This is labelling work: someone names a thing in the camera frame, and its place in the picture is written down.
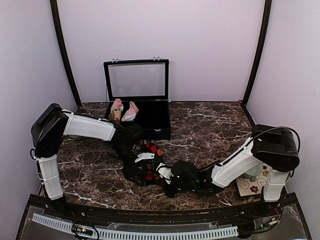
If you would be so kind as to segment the pink patterned sock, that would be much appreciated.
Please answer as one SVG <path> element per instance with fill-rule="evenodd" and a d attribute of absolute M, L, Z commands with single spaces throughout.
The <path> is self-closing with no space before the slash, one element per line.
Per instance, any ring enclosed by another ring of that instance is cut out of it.
<path fill-rule="evenodd" d="M 129 102 L 129 109 L 125 112 L 121 118 L 122 122 L 131 122 L 138 115 L 139 109 L 133 101 Z"/>

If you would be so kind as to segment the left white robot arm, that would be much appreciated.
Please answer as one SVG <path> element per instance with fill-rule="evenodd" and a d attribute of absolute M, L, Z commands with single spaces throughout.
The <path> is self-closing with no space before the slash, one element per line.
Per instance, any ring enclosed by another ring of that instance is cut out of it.
<path fill-rule="evenodd" d="M 122 126 L 104 118 L 75 114 L 52 103 L 31 127 L 34 148 L 30 155 L 37 162 L 40 180 L 47 197 L 53 201 L 51 210 L 60 218 L 67 218 L 70 206 L 64 196 L 58 170 L 58 152 L 65 136 L 79 136 L 111 142 L 119 159 L 123 162 L 124 177 L 144 185 L 142 170 L 136 162 L 133 146 L 142 139 L 143 130 L 136 124 Z"/>

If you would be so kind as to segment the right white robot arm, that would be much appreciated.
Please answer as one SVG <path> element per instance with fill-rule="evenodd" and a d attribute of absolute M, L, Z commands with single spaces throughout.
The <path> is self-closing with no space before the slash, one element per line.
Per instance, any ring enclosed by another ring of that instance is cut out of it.
<path fill-rule="evenodd" d="M 256 124 L 244 144 L 220 163 L 198 169 L 191 162 L 179 160 L 173 166 L 161 163 L 156 171 L 165 181 L 164 191 L 170 198 L 179 190 L 214 196 L 247 171 L 266 164 L 270 172 L 262 190 L 263 200 L 255 205 L 255 213 L 266 217 L 300 164 L 300 148 L 301 139 L 294 129 Z"/>

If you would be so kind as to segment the black argyle sock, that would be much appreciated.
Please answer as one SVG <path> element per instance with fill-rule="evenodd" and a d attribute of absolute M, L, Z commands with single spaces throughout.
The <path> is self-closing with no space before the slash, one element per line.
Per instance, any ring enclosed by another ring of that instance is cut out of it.
<path fill-rule="evenodd" d="M 142 169 L 143 180 L 145 186 L 150 185 L 161 185 L 162 178 L 160 174 L 156 171 L 160 163 L 163 163 L 163 153 L 158 155 L 159 148 L 153 142 L 147 142 L 141 147 L 142 153 L 154 154 L 152 159 L 143 159 L 138 162 L 138 166 Z"/>

